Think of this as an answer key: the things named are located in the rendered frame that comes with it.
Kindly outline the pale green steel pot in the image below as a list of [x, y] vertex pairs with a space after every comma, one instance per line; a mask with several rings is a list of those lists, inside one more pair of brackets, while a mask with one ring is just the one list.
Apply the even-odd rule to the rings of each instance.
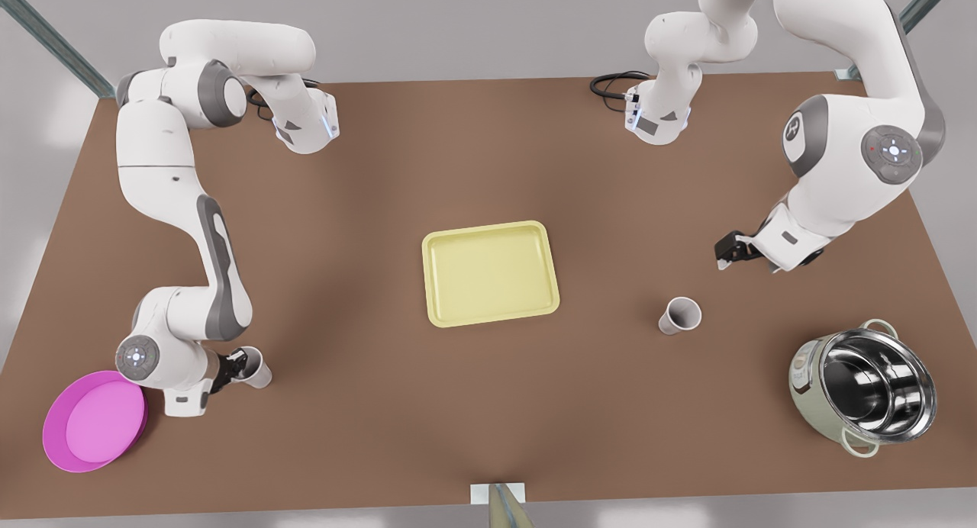
[[813, 430], [862, 459], [918, 439], [937, 414], [930, 372], [877, 318], [804, 343], [789, 365], [788, 387]]

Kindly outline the pink round plate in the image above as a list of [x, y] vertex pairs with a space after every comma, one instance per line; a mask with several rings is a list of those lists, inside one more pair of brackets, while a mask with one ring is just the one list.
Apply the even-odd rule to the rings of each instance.
[[147, 417], [147, 400], [139, 385], [116, 371], [92, 372], [53, 400], [42, 430], [44, 452], [65, 472], [91, 472], [129, 450]]

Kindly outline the silver frame post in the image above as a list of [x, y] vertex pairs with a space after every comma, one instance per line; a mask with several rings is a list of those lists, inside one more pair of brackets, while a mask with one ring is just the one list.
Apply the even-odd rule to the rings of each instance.
[[523, 482], [472, 484], [469, 492], [470, 504], [488, 506], [488, 528], [535, 528], [524, 509]]
[[0, 0], [0, 8], [9, 14], [11, 19], [17, 21], [56, 61], [62, 63], [64, 68], [82, 82], [91, 93], [100, 99], [115, 97], [115, 87], [28, 0]]
[[910, 0], [898, 14], [901, 30], [909, 34], [942, 0]]

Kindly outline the white IKEA cup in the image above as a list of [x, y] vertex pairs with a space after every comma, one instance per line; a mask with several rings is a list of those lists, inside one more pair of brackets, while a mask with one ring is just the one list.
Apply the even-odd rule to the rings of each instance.
[[272, 372], [258, 348], [244, 345], [231, 351], [231, 383], [247, 383], [251, 388], [265, 388], [272, 381]]
[[669, 300], [657, 326], [667, 336], [694, 330], [702, 321], [702, 309], [695, 300], [677, 296]]

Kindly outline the yellow rectangular tray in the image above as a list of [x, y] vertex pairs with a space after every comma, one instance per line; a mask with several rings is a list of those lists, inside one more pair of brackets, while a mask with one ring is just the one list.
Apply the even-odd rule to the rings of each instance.
[[549, 236], [538, 221], [432, 232], [421, 254], [435, 327], [530, 318], [559, 307]]

